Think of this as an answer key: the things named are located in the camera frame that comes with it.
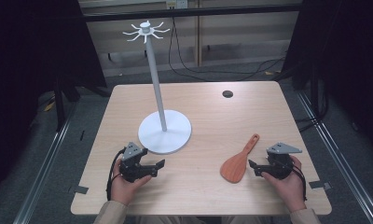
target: black cable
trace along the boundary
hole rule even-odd
[[[295,66],[291,67],[290,69],[288,70],[285,70],[285,71],[282,71],[277,77],[273,77],[271,80],[272,81],[276,81],[276,82],[279,82],[281,81],[282,79],[286,79],[286,78],[289,78],[291,77],[301,66],[303,66],[304,64],[306,64],[306,61],[302,61],[302,62],[299,62],[297,63]]]
[[[294,164],[292,164],[292,168],[290,168],[280,161],[277,161],[277,160],[274,160],[274,159],[272,159],[272,160],[279,163],[282,167],[291,170],[292,172],[294,172],[300,178],[300,180],[302,181],[302,184],[303,184],[303,200],[307,201],[308,198],[306,197],[306,178],[303,175],[303,172],[299,168],[297,168]]]
[[[323,93],[323,99],[322,99],[322,110],[320,111],[320,114],[318,114],[316,117],[313,118],[304,118],[304,119],[296,119],[295,122],[304,122],[304,121],[311,121],[311,124],[306,125],[305,127],[299,128],[299,132],[302,133],[306,130],[308,130],[310,127],[318,124],[320,121],[322,121],[328,111],[329,107],[329,96],[328,91],[326,89],[326,85],[324,85],[324,93]]]
[[[122,150],[120,150],[117,155],[115,156],[112,164],[111,164],[111,169],[110,169],[110,174],[108,176],[108,181],[107,181],[107,188],[106,188],[106,192],[107,192],[107,201],[110,201],[111,200],[111,186],[112,186],[112,182],[113,180],[119,176],[119,175],[116,175],[114,177],[112,177],[112,174],[113,174],[113,170],[114,170],[114,166],[115,166],[115,162],[117,161],[117,158],[119,157],[120,154],[124,153],[126,150],[126,148],[124,147]]]
[[[175,19],[173,18],[173,28],[172,28],[172,34],[171,34],[171,39],[170,39],[170,47],[169,47],[169,54],[168,54],[168,61],[169,61],[169,66],[172,68],[172,70],[175,72],[175,74],[179,75],[179,76],[183,76],[183,77],[192,77],[192,78],[195,78],[195,79],[199,79],[199,80],[202,80],[202,81],[207,81],[207,82],[216,82],[217,80],[209,80],[209,79],[205,79],[205,78],[201,78],[201,77],[195,77],[195,76],[191,76],[191,75],[186,75],[186,74],[181,74],[179,72],[177,72],[173,67],[172,67],[172,63],[171,63],[171,57],[170,57],[170,54],[171,54],[171,50],[172,50],[172,45],[173,45],[173,34],[175,34],[175,39],[176,39],[176,44],[177,44],[177,50],[178,50],[178,57],[181,61],[181,64],[184,66],[184,68],[187,70],[187,71],[190,71],[192,73],[225,73],[225,74],[241,74],[241,75],[250,75],[248,77],[244,77],[244,78],[241,78],[241,79],[238,79],[238,80],[235,80],[235,81],[243,81],[249,77],[252,77],[260,72],[263,72],[263,71],[266,71],[268,69],[270,69],[271,67],[273,67],[275,64],[277,64],[278,62],[280,61],[283,61],[285,59],[285,57],[282,57],[280,59],[273,59],[273,60],[267,60],[267,61],[264,61],[263,63],[261,63],[258,68],[256,69],[255,72],[229,72],[229,71],[196,71],[196,70],[192,70],[190,68],[188,68],[185,64],[184,64],[184,61],[181,57],[181,50],[180,50],[180,44],[179,44],[179,40],[178,40],[178,33],[177,33],[177,27],[175,25]],[[274,61],[274,64],[272,64],[271,66],[265,68],[265,69],[261,69],[262,65],[265,64],[265,63],[268,63],[268,62],[272,62]]]

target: gray floor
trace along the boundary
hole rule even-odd
[[[232,62],[230,64],[194,68],[199,71],[207,71],[207,73],[195,73],[186,69],[177,70],[177,73],[161,71],[159,72],[159,79],[163,83],[194,82],[202,81],[202,79],[236,81],[251,76],[243,73],[249,72],[252,74],[258,66],[259,63]],[[280,61],[269,71],[277,71],[281,68],[282,63]],[[231,73],[219,73],[219,71],[230,71]],[[245,80],[270,80],[273,76],[275,75],[259,73]],[[106,81],[108,84],[107,91],[111,91],[118,84],[151,82],[149,74],[144,73],[108,76]],[[282,80],[280,84],[294,118],[306,118],[308,115],[298,98],[298,92],[292,88],[291,80]],[[81,99],[74,107],[73,104],[66,102],[69,111],[74,109],[74,115],[70,117],[69,128],[59,147],[58,154],[54,158],[44,188],[39,193],[40,197],[36,202],[34,212],[28,218],[30,223],[91,223],[94,220],[94,217],[75,216],[70,212],[70,205],[74,197],[74,193],[70,189],[78,184],[82,175],[108,98],[98,96],[83,88],[79,88],[78,91],[81,94]],[[37,116],[31,130],[31,139],[26,145],[19,162],[14,165],[11,174],[0,186],[0,223],[12,223],[15,219],[55,137],[57,125],[55,110],[43,111],[46,100],[50,95],[50,92],[45,93],[39,99],[41,106],[37,108]],[[344,155],[373,199],[373,147],[368,139],[363,133],[357,132],[352,127],[352,119],[333,99],[330,99],[329,110],[324,122],[338,144],[338,153]],[[302,127],[306,124],[308,122],[299,123],[298,126]],[[333,187],[326,191],[333,211],[328,216],[320,217],[322,222],[370,223],[315,128],[312,127],[301,135],[321,180],[330,182]],[[289,223],[287,217],[276,217],[274,221],[275,223]]]

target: table surface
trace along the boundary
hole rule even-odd
[[[218,82],[160,84],[165,109],[186,115],[192,134],[173,154],[148,152],[142,165],[165,159],[158,177],[136,194],[128,215],[232,216],[284,215],[288,211],[274,188],[255,176],[248,164],[242,181],[227,182],[219,173],[228,158],[241,152],[254,133],[260,139],[248,159],[268,164],[266,148],[278,142],[303,150],[295,154],[302,162],[307,183],[319,180],[311,157],[277,82]],[[226,98],[223,91],[232,91]],[[106,181],[112,160],[129,142],[143,147],[138,128],[143,119],[158,111],[151,84],[119,85],[113,90],[94,141],[71,211],[76,215],[98,214],[106,202]],[[307,184],[307,206],[318,215],[331,212],[324,189]]]

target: wire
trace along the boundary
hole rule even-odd
[[[324,84],[324,92],[323,92],[323,96],[322,96],[322,105],[321,105],[321,108],[322,110],[319,112],[318,115],[316,115],[316,117],[313,117],[313,118],[304,118],[304,119],[296,119],[295,122],[298,123],[298,122],[304,122],[304,121],[311,121],[311,124],[309,125],[306,125],[305,127],[302,127],[302,128],[299,128],[299,132],[302,133],[306,130],[308,130],[310,127],[318,124],[320,121],[322,121],[328,111],[328,107],[329,107],[329,97],[328,97],[328,91],[327,91],[327,88],[326,88],[326,85]]]
[[[175,34],[175,39],[176,39],[176,45],[177,45],[177,52],[178,52],[178,57],[181,61],[181,64],[184,66],[184,68],[189,71],[189,72],[192,72],[192,73],[197,73],[197,74],[204,74],[204,73],[224,73],[224,74],[240,74],[240,75],[249,75],[247,77],[243,77],[243,78],[240,78],[240,79],[237,79],[235,81],[243,81],[247,78],[250,78],[260,72],[263,72],[263,71],[266,71],[268,69],[270,69],[271,67],[273,67],[274,65],[276,65],[278,62],[281,62],[285,59],[285,57],[282,57],[280,59],[272,59],[272,60],[267,60],[267,61],[264,61],[263,63],[261,63],[258,68],[254,71],[254,72],[229,72],[229,71],[215,71],[215,70],[211,70],[211,71],[196,71],[196,70],[192,70],[190,68],[188,68],[182,57],[181,57],[181,50],[180,50],[180,44],[179,44],[179,40],[178,40],[178,33],[177,33],[177,27],[175,25],[175,19],[173,18],[173,28],[172,28],[172,34],[171,34],[171,38],[170,38],[170,47],[169,47],[169,54],[168,54],[168,61],[169,61],[169,66],[172,68],[172,70],[175,72],[175,74],[179,75],[179,76],[183,76],[183,77],[192,77],[192,78],[195,78],[195,79],[198,79],[198,80],[202,80],[202,81],[207,81],[207,82],[216,82],[218,80],[210,80],[210,79],[206,79],[206,78],[202,78],[202,77],[195,77],[195,76],[191,76],[191,75],[187,75],[187,74],[181,74],[179,72],[177,72],[173,66],[172,66],[172,63],[171,63],[171,50],[172,50],[172,45],[173,45],[173,35]],[[269,67],[265,68],[265,69],[261,69],[261,67],[265,64],[265,63],[269,63],[269,62],[274,62],[272,65],[270,65]]]
[[[279,163],[282,167],[291,170],[292,172],[294,172],[300,178],[300,180],[302,181],[302,185],[303,185],[303,192],[302,192],[303,193],[303,200],[307,201],[308,198],[306,197],[306,178],[303,175],[303,172],[298,167],[296,167],[294,164],[292,164],[292,168],[291,168],[291,167],[287,166],[286,164],[284,164],[284,163],[282,163],[278,160],[274,160],[274,159],[272,159],[272,160],[274,162]]]
[[[111,187],[112,187],[112,182],[113,180],[119,176],[119,175],[115,175],[114,177],[112,177],[112,174],[113,174],[113,170],[114,170],[114,166],[115,166],[115,162],[117,161],[117,158],[119,157],[120,154],[124,153],[126,150],[126,148],[124,147],[122,150],[120,150],[117,155],[115,156],[112,164],[111,164],[111,169],[110,169],[110,174],[108,176],[108,180],[107,180],[107,189],[105,190],[107,192],[107,200],[110,201],[111,200]]]

